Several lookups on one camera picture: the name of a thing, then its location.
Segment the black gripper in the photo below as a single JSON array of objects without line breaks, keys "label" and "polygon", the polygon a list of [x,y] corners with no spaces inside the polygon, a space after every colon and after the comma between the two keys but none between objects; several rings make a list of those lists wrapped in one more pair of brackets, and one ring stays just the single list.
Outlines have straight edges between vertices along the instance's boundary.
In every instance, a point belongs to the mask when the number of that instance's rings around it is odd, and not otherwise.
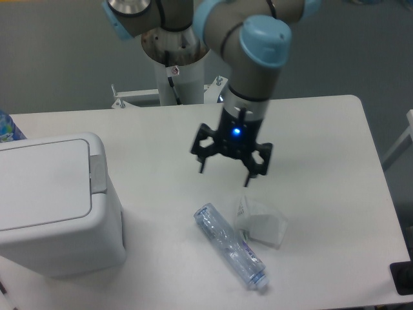
[{"label": "black gripper", "polygon": [[262,122],[262,119],[239,120],[223,108],[217,130],[205,123],[200,124],[190,150],[201,164],[199,173],[203,173],[207,158],[220,153],[242,160],[248,170],[244,187],[248,187],[250,180],[258,175],[267,175],[273,144],[256,143]]}]

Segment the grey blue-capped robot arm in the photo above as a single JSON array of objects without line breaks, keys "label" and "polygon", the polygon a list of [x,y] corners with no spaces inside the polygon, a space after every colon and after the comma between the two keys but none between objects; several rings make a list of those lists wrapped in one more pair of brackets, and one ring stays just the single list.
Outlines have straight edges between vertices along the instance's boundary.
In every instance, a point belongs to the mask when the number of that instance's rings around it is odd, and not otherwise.
[{"label": "grey blue-capped robot arm", "polygon": [[281,69],[288,59],[290,24],[320,1],[103,1],[118,37],[139,37],[154,64],[162,105],[204,101],[203,63],[216,53],[230,68],[217,129],[202,124],[192,154],[200,163],[221,154],[240,160],[248,177],[265,175],[272,144],[257,136]]}]

